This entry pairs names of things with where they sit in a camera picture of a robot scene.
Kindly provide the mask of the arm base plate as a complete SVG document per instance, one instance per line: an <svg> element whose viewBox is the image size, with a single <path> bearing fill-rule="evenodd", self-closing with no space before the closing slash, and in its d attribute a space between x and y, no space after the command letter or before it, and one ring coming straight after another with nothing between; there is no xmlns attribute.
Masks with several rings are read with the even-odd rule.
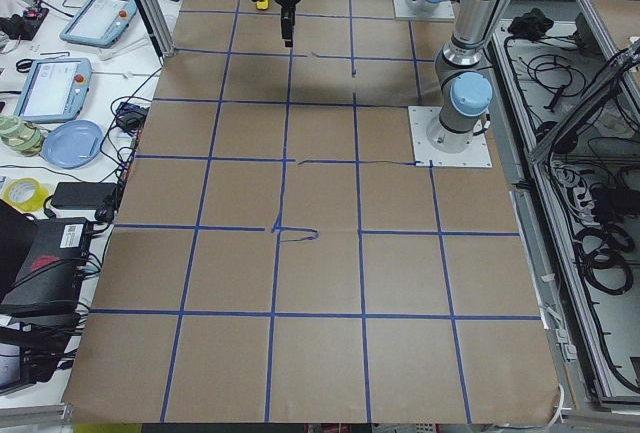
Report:
<svg viewBox="0 0 640 433"><path fill-rule="evenodd" d="M491 168L492 161L480 119L467 133L446 130L440 107L409 106L414 163L421 167Z"/></svg>
<svg viewBox="0 0 640 433"><path fill-rule="evenodd" d="M455 18L451 0L393 0L393 4L399 20L451 23Z"/></svg>

